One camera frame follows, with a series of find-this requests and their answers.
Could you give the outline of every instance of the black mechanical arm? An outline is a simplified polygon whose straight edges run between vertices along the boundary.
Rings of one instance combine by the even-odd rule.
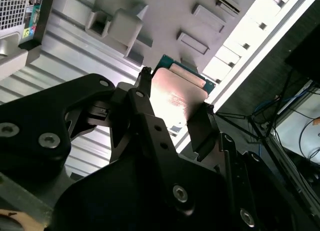
[[[151,80],[150,68],[136,86],[90,74],[1,105],[0,194],[6,182],[55,179],[71,141],[99,125],[110,127],[110,164],[59,197],[40,220],[46,231],[318,230],[260,157],[219,131],[212,105],[187,123],[197,160],[178,155],[149,101]]]

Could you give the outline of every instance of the black metal bracket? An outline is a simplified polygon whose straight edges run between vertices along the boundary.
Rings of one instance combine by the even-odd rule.
[[[89,74],[3,104],[0,124],[13,124],[17,132],[0,136],[0,171],[34,179],[57,175],[70,153],[71,138],[95,128],[83,110],[94,100],[111,97],[114,89],[105,77]]]

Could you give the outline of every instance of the black cable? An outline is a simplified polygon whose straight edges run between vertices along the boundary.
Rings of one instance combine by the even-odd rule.
[[[314,95],[320,95],[320,93],[308,91],[308,93],[314,94]]]
[[[316,117],[316,118],[312,118],[311,121],[308,122],[308,123],[304,126],[304,128],[302,129],[302,131],[301,131],[301,133],[300,133],[300,137],[299,137],[299,149],[300,149],[300,153],[302,154],[302,156],[305,157],[306,159],[308,159],[308,158],[305,156],[304,152],[302,152],[302,148],[301,148],[302,135],[304,134],[304,131],[306,130],[306,128],[307,128],[313,121],[315,121],[315,120],[317,120],[317,119],[320,119],[320,116],[319,116],[319,117]]]
[[[302,116],[304,116],[304,117],[306,117],[306,118],[308,118],[308,119],[311,119],[311,120],[314,119],[313,117],[309,117],[309,116],[307,116],[307,115],[305,115],[305,114],[303,114],[303,113],[301,113],[301,112],[299,112],[299,111],[297,111],[297,110],[294,110],[293,108],[288,107],[288,109],[291,110],[291,111],[293,111],[293,112],[296,112],[296,113],[298,113],[298,114],[300,114],[300,115],[302,115]]]
[[[276,130],[276,126],[273,126],[273,129],[274,129],[274,132],[275,132],[275,134],[276,134],[276,139],[279,141],[279,144],[280,144],[282,150],[283,150],[284,152],[286,152],[285,147],[284,147],[284,146],[282,145],[282,143],[281,143],[280,136],[279,136],[279,134],[278,134],[278,132],[277,132],[277,130]],[[300,176],[300,179],[301,179],[301,181],[302,181],[305,189],[306,189],[306,190],[308,191],[308,193],[313,197],[313,199],[317,202],[317,204],[320,205],[320,202],[319,202],[319,200],[318,200],[319,197],[316,197],[312,192],[310,192],[310,190],[309,190],[310,185],[309,185],[308,183],[306,183],[305,179],[303,178],[302,174],[301,174],[300,171],[298,170],[297,166],[296,166],[293,162],[292,162],[292,164],[294,165],[296,171],[298,172],[298,174],[299,174],[299,176]]]

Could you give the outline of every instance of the gray surface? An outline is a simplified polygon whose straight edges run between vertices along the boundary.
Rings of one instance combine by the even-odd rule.
[[[155,68],[162,55],[166,54],[178,61],[184,58],[195,63],[201,73],[255,0],[234,1],[241,8],[240,15],[235,18],[216,6],[216,0],[96,0],[94,6],[114,15],[117,9],[129,10],[136,3],[149,5],[140,33],[153,40],[152,49],[138,44],[133,46],[134,51],[144,56],[143,65]],[[192,14],[197,4],[203,5],[226,22],[220,33]],[[179,44],[177,36],[180,31],[210,49],[202,55]]]

